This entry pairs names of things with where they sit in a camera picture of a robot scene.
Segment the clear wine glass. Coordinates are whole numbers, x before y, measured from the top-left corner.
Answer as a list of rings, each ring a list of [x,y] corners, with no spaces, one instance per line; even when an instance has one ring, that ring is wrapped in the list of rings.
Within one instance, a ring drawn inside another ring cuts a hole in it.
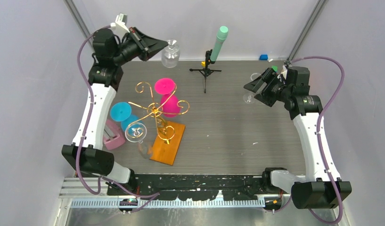
[[[250,78],[251,78],[251,83],[254,86],[264,83],[264,81],[262,80],[262,75],[260,73],[253,73]]]
[[[180,58],[179,42],[175,39],[169,39],[168,46],[162,50],[161,62],[166,68],[174,68]]]
[[[256,102],[256,99],[254,98],[254,94],[252,94],[252,93],[245,93],[243,95],[243,101],[246,104],[254,104]]]
[[[144,159],[149,159],[152,157],[152,145],[149,142],[145,142],[147,128],[143,123],[130,123],[124,133],[128,141],[137,144],[138,152]]]

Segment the pink wine glass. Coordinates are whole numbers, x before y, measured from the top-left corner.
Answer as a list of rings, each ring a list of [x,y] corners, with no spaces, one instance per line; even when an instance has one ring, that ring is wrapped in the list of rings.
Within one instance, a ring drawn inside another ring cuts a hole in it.
[[[161,78],[155,83],[155,91],[162,96],[160,104],[166,117],[172,118],[180,113],[179,101],[175,94],[176,83],[170,78]]]

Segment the blue wine glass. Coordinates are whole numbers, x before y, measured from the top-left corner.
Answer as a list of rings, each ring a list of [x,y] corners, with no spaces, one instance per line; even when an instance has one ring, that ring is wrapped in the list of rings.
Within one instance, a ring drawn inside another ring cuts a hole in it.
[[[126,102],[119,102],[112,106],[110,117],[116,122],[120,122],[121,128],[129,135],[133,134],[133,129],[138,129],[138,125],[131,125],[132,122],[139,120],[139,117],[132,114],[131,106]]]

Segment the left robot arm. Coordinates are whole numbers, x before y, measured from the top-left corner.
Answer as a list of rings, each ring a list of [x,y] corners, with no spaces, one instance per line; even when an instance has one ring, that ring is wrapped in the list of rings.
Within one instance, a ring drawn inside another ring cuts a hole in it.
[[[81,67],[88,97],[79,129],[70,145],[63,145],[62,155],[78,175],[88,173],[119,183],[126,195],[133,194],[137,182],[134,171],[115,162],[112,153],[104,151],[103,133],[109,108],[117,94],[123,76],[122,65],[139,58],[147,61],[168,46],[164,40],[145,35],[136,27],[119,38],[109,27],[91,34],[94,63],[88,74]]]

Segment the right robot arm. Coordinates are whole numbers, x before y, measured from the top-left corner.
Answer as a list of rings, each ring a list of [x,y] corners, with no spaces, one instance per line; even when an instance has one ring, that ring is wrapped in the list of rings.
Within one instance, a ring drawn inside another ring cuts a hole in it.
[[[320,113],[321,100],[310,95],[310,71],[306,67],[292,66],[284,73],[284,81],[272,68],[244,85],[254,98],[272,107],[277,101],[289,112],[302,145],[305,177],[291,174],[282,167],[266,168],[262,173],[262,189],[274,193],[281,189],[292,196],[298,209],[334,209],[339,200],[351,192],[349,181],[343,181],[330,154]]]

